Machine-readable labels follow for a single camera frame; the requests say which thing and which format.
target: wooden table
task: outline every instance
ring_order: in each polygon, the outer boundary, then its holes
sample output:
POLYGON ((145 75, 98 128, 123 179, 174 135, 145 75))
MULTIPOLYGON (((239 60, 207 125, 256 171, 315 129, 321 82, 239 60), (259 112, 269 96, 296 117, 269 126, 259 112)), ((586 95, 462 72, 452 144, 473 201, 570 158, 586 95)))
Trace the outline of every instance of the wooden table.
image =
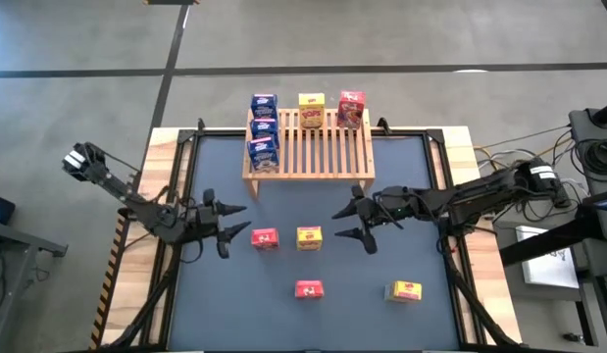
MULTIPOLYGON (((480 177, 473 143, 471 142, 469 129, 466 126, 415 126, 407 128, 419 130, 439 128, 443 130, 447 157, 452 179, 455 183, 462 183, 480 177)), ((138 188, 138 192, 147 199, 154 197, 163 186, 169 183, 179 130, 178 127, 153 129, 138 188)), ((185 154, 181 162, 180 174, 182 176, 184 176, 187 159, 188 154, 185 154)), ((444 178, 441 178, 440 160, 435 156, 434 165, 439 172, 437 173, 438 184, 444 184, 444 178)), ((179 187, 183 187, 182 179, 179 181, 179 187)), ((118 338, 147 297, 157 240, 154 237, 146 237, 132 245, 121 256, 118 256, 124 233, 126 234, 126 242, 130 242, 146 233, 139 224, 126 225, 125 227, 126 223, 127 220, 119 217, 109 267, 103 282, 103 290, 91 334, 90 347, 92 348, 101 342, 103 344, 110 343, 118 338)), ((479 226, 492 228, 492 224, 486 221, 481 221, 479 226)), ((506 334, 517 342, 521 342, 517 319, 494 236, 485 231, 475 231, 466 236, 466 242, 478 298, 506 334)), ((461 266, 458 254, 454 256, 456 264, 461 266)), ((475 332, 472 329, 471 312, 461 294, 460 296, 467 340, 470 343, 477 342, 475 332)), ((152 332, 159 331, 162 307, 163 300, 160 301, 156 309, 152 332)), ((493 344, 489 336, 487 340, 488 343, 493 344)))

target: gray floor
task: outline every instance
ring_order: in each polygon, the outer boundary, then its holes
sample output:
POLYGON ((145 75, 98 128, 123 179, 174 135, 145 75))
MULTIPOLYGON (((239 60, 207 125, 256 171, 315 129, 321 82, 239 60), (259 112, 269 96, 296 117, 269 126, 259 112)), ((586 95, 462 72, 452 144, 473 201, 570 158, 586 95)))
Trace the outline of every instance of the gray floor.
MULTIPOLYGON (((202 2, 190 9, 179 68, 607 62, 607 13, 599 0, 202 2)), ((139 0, 0 0, 0 70, 163 68, 177 16, 177 6, 139 0)), ((60 162, 73 143, 91 140, 139 165, 160 83, 0 79, 0 195, 18 205, 15 227, 71 245, 61 261, 39 259, 52 276, 25 295, 11 351, 86 346, 119 204, 69 178, 60 162)), ((162 124, 194 126, 202 117, 209 126, 241 126, 253 92, 278 93, 285 107, 300 91, 323 91, 335 104, 343 88, 366 90, 375 118, 396 126, 466 125, 474 143, 485 145, 607 104, 607 71, 176 77, 162 124)), ((540 151, 558 135, 493 151, 540 151)), ((566 160, 558 171, 582 179, 566 160)), ((515 298, 524 341, 584 350, 558 338, 563 327, 556 322, 576 319, 558 305, 515 298)))

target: wooden dish rack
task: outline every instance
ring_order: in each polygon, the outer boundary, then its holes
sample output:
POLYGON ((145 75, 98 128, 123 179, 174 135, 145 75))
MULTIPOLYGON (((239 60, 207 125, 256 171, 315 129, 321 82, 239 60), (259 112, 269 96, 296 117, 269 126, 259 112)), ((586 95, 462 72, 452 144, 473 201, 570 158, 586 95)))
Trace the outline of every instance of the wooden dish rack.
MULTIPOLYGON (((260 181, 359 182, 368 189, 375 181, 375 162, 369 110, 364 110, 362 127, 357 130, 336 125, 337 109, 325 109, 326 121, 320 128, 300 128, 298 109, 279 109, 278 172, 255 173, 244 143, 242 179, 254 198, 260 181)), ((246 142, 252 139, 248 111, 246 142)))

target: yellow box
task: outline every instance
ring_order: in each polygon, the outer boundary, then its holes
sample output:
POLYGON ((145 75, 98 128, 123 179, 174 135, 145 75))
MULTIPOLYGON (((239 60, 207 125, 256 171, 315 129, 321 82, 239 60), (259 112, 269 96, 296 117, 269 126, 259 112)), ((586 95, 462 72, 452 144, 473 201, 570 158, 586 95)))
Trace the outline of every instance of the yellow box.
POLYGON ((320 227, 298 227, 296 229, 296 250, 321 250, 323 232, 320 227))
POLYGON ((385 287, 385 300, 398 302, 420 301, 423 297, 423 288, 420 283, 405 280, 396 280, 385 287))
POLYGON ((325 94, 299 93, 299 124, 303 128, 318 128, 325 122, 325 94))

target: cereal box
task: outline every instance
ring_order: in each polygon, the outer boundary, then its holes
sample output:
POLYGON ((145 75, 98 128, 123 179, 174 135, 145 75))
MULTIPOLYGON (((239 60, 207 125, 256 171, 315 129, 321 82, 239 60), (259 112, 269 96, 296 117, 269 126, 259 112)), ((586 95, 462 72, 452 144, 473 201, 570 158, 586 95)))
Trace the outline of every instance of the cereal box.
POLYGON ((251 98, 251 111, 253 119, 278 120, 277 95, 253 94, 251 98))
POLYGON ((275 119, 254 119, 249 123, 253 139, 271 136, 279 148, 279 129, 275 119))
POLYGON ((277 172, 279 159, 272 137, 258 138, 248 142, 248 154, 256 172, 277 172))
POLYGON ((294 288, 294 297, 304 298, 322 298, 325 296, 323 283, 320 280, 298 280, 294 288))
POLYGON ((325 121, 325 94, 299 94, 299 124, 304 128, 318 128, 325 121))
POLYGON ((298 227, 296 229, 297 250, 321 250, 323 232, 320 227, 298 227))
POLYGON ((420 283, 396 280, 385 287, 385 300, 397 302, 420 301, 422 288, 420 283))
POLYGON ((272 250, 279 248, 279 234, 276 228, 253 229, 251 245, 256 249, 272 250))
POLYGON ((366 94, 364 92, 342 91, 338 102, 337 125, 359 128, 362 124, 366 94))

